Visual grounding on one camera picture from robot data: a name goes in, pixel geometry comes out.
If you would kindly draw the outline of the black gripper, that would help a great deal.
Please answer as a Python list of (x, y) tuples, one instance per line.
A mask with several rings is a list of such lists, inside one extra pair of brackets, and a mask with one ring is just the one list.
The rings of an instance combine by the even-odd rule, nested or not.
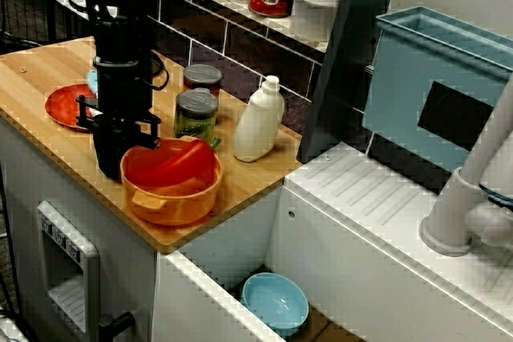
[[(97, 75), (97, 96), (80, 95), (77, 125), (91, 129), (99, 169), (109, 179), (121, 180), (120, 162), (124, 154), (136, 145), (150, 150), (160, 144), (161, 119), (152, 114), (153, 92), (161, 87), (153, 85), (152, 64), (149, 58), (130, 62), (108, 62), (93, 59)], [(103, 115), (93, 119), (86, 109)]]

